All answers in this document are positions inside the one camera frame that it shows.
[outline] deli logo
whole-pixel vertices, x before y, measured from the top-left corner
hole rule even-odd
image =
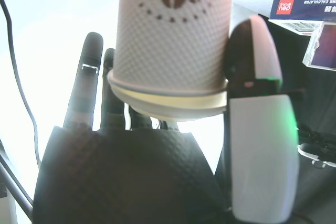
[[[290,15],[292,13],[294,0],[280,0],[277,15]]]

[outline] dotted pattern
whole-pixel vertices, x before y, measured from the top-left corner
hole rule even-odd
[[[191,134],[56,128],[34,197],[34,224],[223,223],[222,196]]]
[[[201,0],[179,9],[161,0],[120,0],[113,82],[155,94],[222,89],[230,7],[231,0]]]

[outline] textured paper cup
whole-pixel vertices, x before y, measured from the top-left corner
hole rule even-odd
[[[112,82],[195,96],[224,88],[232,0],[120,0]]]

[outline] box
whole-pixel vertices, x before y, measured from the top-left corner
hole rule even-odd
[[[274,0],[269,21],[311,36],[322,22],[336,22],[336,0]]]
[[[336,22],[323,22],[313,33],[303,64],[336,71]]]

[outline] cable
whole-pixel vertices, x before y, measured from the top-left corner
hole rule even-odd
[[[298,212],[293,212],[292,213],[293,216],[304,220],[307,224],[315,224],[311,219],[309,219],[307,216],[304,216],[302,214],[299,214]]]
[[[14,76],[15,76],[15,80],[16,80],[16,84],[17,87],[19,89],[22,101],[26,107],[26,110],[29,114],[29,117],[31,119],[31,122],[33,123],[33,127],[34,127],[34,146],[35,146],[35,156],[36,156],[36,162],[37,162],[37,166],[38,168],[40,168],[41,165],[41,160],[39,157],[39,153],[38,153],[38,134],[37,134],[37,124],[35,121],[35,118],[30,110],[30,107],[28,105],[28,102],[26,100],[25,94],[23,92],[22,86],[21,86],[21,81],[20,81],[20,77],[17,71],[17,64],[16,64],[16,59],[15,59],[15,52],[14,52],[14,43],[13,43],[13,28],[12,28],[12,20],[10,18],[9,15],[9,11],[7,9],[5,0],[0,0],[0,4],[2,7],[2,10],[5,14],[6,17],[6,21],[7,21],[7,33],[8,33],[8,45],[9,45],[9,53],[10,53],[10,58],[12,60],[12,65],[13,65],[13,71],[14,71]]]

